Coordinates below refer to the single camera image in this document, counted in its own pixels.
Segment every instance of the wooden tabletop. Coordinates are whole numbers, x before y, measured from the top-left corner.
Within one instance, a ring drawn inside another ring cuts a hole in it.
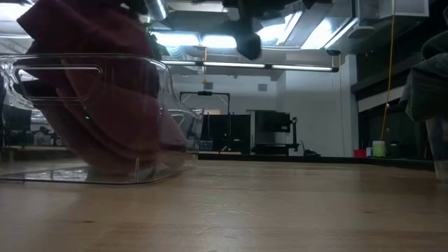
[[[448,251],[448,185],[359,164],[203,161],[151,185],[0,182],[0,251]]]

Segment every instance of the red cloth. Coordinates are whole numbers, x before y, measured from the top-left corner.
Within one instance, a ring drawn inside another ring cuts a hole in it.
[[[119,1],[39,0],[17,21],[34,39],[28,54],[123,53],[153,57],[143,27],[120,7]],[[90,64],[107,70],[104,74],[86,70],[34,71],[30,73],[39,81],[25,86],[27,91],[48,93],[51,89],[58,97],[81,100],[79,105],[64,100],[35,107],[87,163],[100,169],[130,172],[136,158],[141,167],[147,167],[160,159],[160,151],[184,151],[183,133],[174,119],[160,109],[159,78],[154,65],[137,57],[68,57],[53,63]]]

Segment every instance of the vent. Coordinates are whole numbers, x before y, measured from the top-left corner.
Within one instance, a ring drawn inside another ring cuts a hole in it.
[[[204,83],[204,90],[213,90],[213,83]]]
[[[267,84],[258,84],[259,92],[267,92]]]

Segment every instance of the wall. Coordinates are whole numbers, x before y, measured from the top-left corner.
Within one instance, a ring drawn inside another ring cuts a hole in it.
[[[176,96],[180,92],[197,92],[204,90],[203,76],[173,75],[173,86]],[[230,112],[235,114],[246,114],[246,110],[275,110],[276,82],[265,76],[207,76],[208,82],[213,82],[212,92],[228,92],[230,98]],[[259,92],[258,84],[267,84],[267,92]],[[221,113],[227,113],[227,97],[221,95],[200,97],[192,94],[182,96],[184,103],[190,108],[220,109]]]
[[[287,71],[277,82],[276,108],[297,117],[297,140],[306,148],[322,156],[351,157],[358,144],[358,109],[350,93],[355,82],[354,57],[347,57],[339,73]],[[292,137],[286,134],[283,140],[290,143]],[[303,155],[301,150],[290,154]]]

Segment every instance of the wooden table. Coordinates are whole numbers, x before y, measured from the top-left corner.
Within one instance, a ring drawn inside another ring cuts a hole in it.
[[[203,161],[152,185],[0,183],[0,251],[448,251],[434,173]]]

